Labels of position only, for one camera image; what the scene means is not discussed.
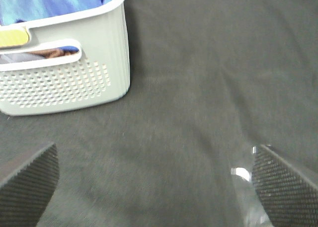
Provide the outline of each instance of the white plastic basket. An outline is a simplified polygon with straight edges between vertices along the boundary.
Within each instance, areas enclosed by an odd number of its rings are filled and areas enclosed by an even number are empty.
[[[9,115],[73,110],[116,100],[130,85],[124,0],[6,26],[30,41],[0,55],[74,46],[71,56],[0,65],[0,109]]]

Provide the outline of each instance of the yellow label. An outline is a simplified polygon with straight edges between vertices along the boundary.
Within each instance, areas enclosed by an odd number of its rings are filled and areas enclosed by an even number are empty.
[[[30,36],[25,29],[2,28],[0,27],[0,48],[22,46],[29,42]]]

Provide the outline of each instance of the blue fabric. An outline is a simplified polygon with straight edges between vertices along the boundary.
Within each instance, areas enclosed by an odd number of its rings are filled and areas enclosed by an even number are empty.
[[[78,12],[111,0],[0,0],[0,23],[10,25]]]

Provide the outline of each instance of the blue cloth in basket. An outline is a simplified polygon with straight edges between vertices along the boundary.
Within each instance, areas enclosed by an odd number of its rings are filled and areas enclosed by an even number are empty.
[[[78,12],[111,0],[0,0],[0,24],[10,25]]]

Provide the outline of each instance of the dark gray fabric surface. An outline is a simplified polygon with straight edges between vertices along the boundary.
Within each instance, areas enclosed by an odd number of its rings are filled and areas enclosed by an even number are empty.
[[[127,0],[125,97],[0,115],[0,164],[58,145],[38,226],[241,227],[230,168],[243,150],[271,143],[318,171],[317,1]]]

